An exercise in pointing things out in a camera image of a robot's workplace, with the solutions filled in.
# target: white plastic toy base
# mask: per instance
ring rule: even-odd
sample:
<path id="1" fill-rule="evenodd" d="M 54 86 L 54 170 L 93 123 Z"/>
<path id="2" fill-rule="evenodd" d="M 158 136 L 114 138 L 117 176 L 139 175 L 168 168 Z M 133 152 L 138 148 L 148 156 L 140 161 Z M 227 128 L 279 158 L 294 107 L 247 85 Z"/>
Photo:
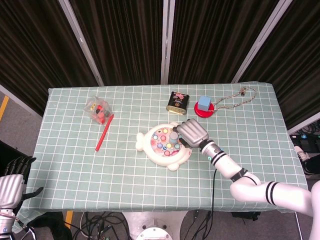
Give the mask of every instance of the white plastic toy base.
<path id="1" fill-rule="evenodd" d="M 144 151 L 155 164 L 176 171 L 192 153 L 192 149 L 183 146 L 178 134 L 172 131 L 177 125 L 176 122 L 160 124 L 151 128 L 145 135 L 139 132 L 136 135 L 135 148 Z"/>

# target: tin can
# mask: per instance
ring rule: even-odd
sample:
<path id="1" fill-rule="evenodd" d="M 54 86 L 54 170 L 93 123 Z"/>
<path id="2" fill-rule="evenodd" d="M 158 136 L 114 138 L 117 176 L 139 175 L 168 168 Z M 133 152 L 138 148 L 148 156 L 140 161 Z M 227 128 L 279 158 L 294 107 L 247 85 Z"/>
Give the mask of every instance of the tin can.
<path id="1" fill-rule="evenodd" d="M 173 91 L 166 106 L 169 112 L 185 115 L 187 113 L 187 106 L 189 101 L 189 95 Z"/>

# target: black stripe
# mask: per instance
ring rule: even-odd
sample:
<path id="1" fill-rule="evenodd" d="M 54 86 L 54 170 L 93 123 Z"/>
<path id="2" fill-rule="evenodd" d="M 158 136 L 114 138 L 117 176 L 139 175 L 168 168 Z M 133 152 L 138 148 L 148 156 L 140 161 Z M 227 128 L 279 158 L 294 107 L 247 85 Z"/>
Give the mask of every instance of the black stripe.
<path id="1" fill-rule="evenodd" d="M 221 155 L 215 160 L 215 162 L 213 163 L 213 166 L 215 166 L 216 163 L 220 160 L 220 158 L 222 158 L 222 157 L 225 156 L 225 155 L 227 155 L 227 154 L 226 154 L 226 153 L 221 154 Z"/>
<path id="2" fill-rule="evenodd" d="M 269 182 L 269 183 L 268 183 L 268 186 L 266 186 L 266 190 L 265 190 L 265 198 L 266 198 L 266 200 L 267 200 L 267 202 L 268 202 L 269 204 L 271 204 L 271 202 L 269 201 L 268 190 L 269 190 L 269 187 L 270 187 L 270 185 L 271 185 L 272 183 L 274 183 L 274 181 Z"/>
<path id="3" fill-rule="evenodd" d="M 271 187 L 271 190 L 270 190 L 270 200 L 272 202 L 273 205 L 275 205 L 275 202 L 274 202 L 274 197 L 273 197 L 273 192 L 274 192 L 274 188 L 275 188 L 275 185 L 277 185 L 278 182 L 276 182 L 275 184 L 273 184 L 273 186 Z"/>
<path id="4" fill-rule="evenodd" d="M 218 152 L 212 159 L 211 159 L 211 164 L 213 163 L 213 161 L 216 159 L 216 157 L 220 154 L 220 153 L 224 153 L 224 151 L 220 151 Z"/>
<path id="5" fill-rule="evenodd" d="M 251 177 L 249 177 L 249 176 L 242 176 L 242 177 L 245 177 L 245 178 L 251 179 L 251 180 L 254 182 L 254 184 L 255 184 L 255 185 L 258 185 L 258 184 L 256 183 L 256 181 L 255 181 L 255 180 L 253 180 Z"/>

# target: red round base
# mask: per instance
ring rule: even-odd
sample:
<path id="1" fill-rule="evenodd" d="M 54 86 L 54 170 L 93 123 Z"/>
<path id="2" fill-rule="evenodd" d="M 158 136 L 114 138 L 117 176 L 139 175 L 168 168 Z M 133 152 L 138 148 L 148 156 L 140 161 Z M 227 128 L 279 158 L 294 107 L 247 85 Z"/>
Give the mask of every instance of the red round base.
<path id="1" fill-rule="evenodd" d="M 212 103 L 210 103 L 210 106 L 209 106 L 209 110 L 208 111 L 202 111 L 198 108 L 198 102 L 196 102 L 196 104 L 194 105 L 194 112 L 195 114 L 197 114 L 199 117 L 201 118 L 208 118 L 208 117 L 211 117 L 212 114 L 214 114 L 214 110 L 215 110 L 215 107 Z"/>

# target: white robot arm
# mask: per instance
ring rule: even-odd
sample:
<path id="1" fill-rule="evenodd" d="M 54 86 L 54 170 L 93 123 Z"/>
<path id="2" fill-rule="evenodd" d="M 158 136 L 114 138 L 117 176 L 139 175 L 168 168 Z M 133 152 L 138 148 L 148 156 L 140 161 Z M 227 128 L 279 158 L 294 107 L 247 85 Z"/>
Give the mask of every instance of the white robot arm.
<path id="1" fill-rule="evenodd" d="M 232 196 L 241 202 L 263 202 L 313 217 L 309 240 L 320 239 L 320 181 L 311 192 L 279 182 L 261 183 L 258 177 L 235 163 L 220 147 L 209 139 L 208 132 L 195 120 L 188 119 L 175 129 L 192 148 L 200 148 L 213 166 L 233 183 Z"/>

